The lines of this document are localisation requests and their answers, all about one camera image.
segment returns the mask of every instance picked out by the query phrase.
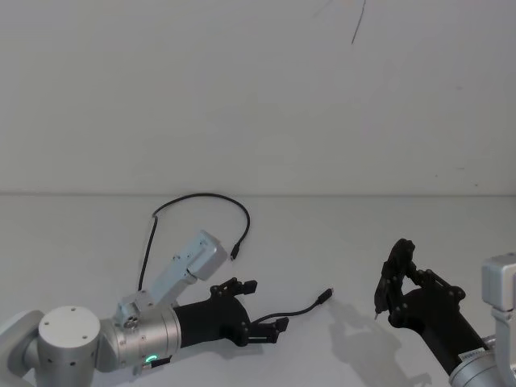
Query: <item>white table surface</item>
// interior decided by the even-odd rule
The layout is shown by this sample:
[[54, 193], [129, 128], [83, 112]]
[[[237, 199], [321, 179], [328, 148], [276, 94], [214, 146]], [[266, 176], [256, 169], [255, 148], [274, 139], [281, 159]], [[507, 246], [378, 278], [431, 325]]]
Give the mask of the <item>white table surface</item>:
[[[0, 320], [21, 310], [81, 305], [101, 317], [135, 290], [150, 213], [161, 197], [0, 197]], [[373, 321], [381, 264], [401, 237], [414, 261], [467, 293], [462, 312], [480, 335], [493, 333], [481, 300], [481, 262], [516, 250], [516, 198], [243, 198], [252, 229], [239, 259], [180, 302], [237, 276], [258, 280], [244, 298], [251, 318], [301, 309], [328, 285], [334, 299], [291, 320], [277, 345], [237, 348], [221, 341], [186, 348], [175, 364], [137, 380], [97, 374], [94, 386], [445, 386], [422, 340]], [[197, 230], [230, 249], [245, 225], [216, 199], [194, 199], [162, 215], [149, 284]]]

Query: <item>black cable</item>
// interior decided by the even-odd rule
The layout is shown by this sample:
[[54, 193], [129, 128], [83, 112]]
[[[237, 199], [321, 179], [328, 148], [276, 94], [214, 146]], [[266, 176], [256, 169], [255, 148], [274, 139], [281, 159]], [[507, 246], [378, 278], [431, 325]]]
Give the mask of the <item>black cable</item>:
[[178, 202], [182, 202], [183, 200], [191, 199], [191, 198], [218, 198], [218, 199], [226, 200], [226, 201], [231, 202], [231, 203], [235, 204], [236, 206], [238, 206], [245, 213], [248, 224], [245, 227], [245, 231], [243, 232], [242, 236], [240, 236], [240, 239], [236, 242], [235, 246], [231, 250], [231, 260], [235, 260], [236, 257], [239, 255], [240, 244], [243, 242], [245, 237], [248, 236], [249, 228], [251, 227], [251, 215], [249, 214], [248, 209], [245, 208], [242, 203], [237, 202], [235, 199], [229, 198], [228, 196], [221, 195], [220, 193], [216, 194], [216, 193], [201, 192], [201, 193], [191, 193], [190, 195], [181, 196], [180, 198], [176, 198], [174, 200], [171, 200], [170, 202], [166, 202], [163, 206], [160, 206], [157, 210], [155, 210], [152, 213], [152, 218], [154, 219], [154, 224], [152, 224], [151, 234], [148, 237], [147, 249], [145, 250], [144, 264], [142, 265], [142, 270], [139, 275], [138, 291], [140, 291], [142, 289], [142, 286], [144, 284], [144, 276], [145, 276], [145, 270], [147, 268], [148, 257], [151, 252], [151, 246], [152, 246], [152, 241], [154, 240], [154, 234], [156, 233], [156, 229], [158, 227], [158, 213], [161, 210], [163, 210], [169, 206], [172, 206]]
[[270, 318], [276, 318], [276, 317], [293, 317], [293, 316], [299, 316], [301, 314], [305, 314], [310, 312], [312, 309], [314, 309], [317, 305], [322, 305], [324, 302], [328, 300], [333, 295], [333, 289], [326, 289], [324, 293], [322, 293], [319, 297], [317, 297], [317, 301], [314, 302], [312, 305], [307, 307], [306, 309], [299, 310], [297, 312], [285, 312], [285, 313], [273, 313], [268, 314], [264, 317], [260, 317], [257, 320], [253, 321], [253, 324], [259, 324], [262, 323], [265, 320], [269, 320]]

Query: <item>white wall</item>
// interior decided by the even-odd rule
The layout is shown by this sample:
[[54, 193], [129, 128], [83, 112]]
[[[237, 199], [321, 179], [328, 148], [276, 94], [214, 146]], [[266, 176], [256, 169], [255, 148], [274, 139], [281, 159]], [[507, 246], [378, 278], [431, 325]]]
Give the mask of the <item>white wall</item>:
[[0, 191], [515, 194], [516, 2], [0, 4]]

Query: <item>green led light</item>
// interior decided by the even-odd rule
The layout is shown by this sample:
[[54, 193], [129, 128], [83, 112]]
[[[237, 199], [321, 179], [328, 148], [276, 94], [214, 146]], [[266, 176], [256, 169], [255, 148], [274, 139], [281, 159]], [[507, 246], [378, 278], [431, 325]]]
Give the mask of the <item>green led light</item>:
[[150, 355], [147, 359], [145, 359], [145, 363], [150, 363], [151, 361], [158, 360], [158, 356]]

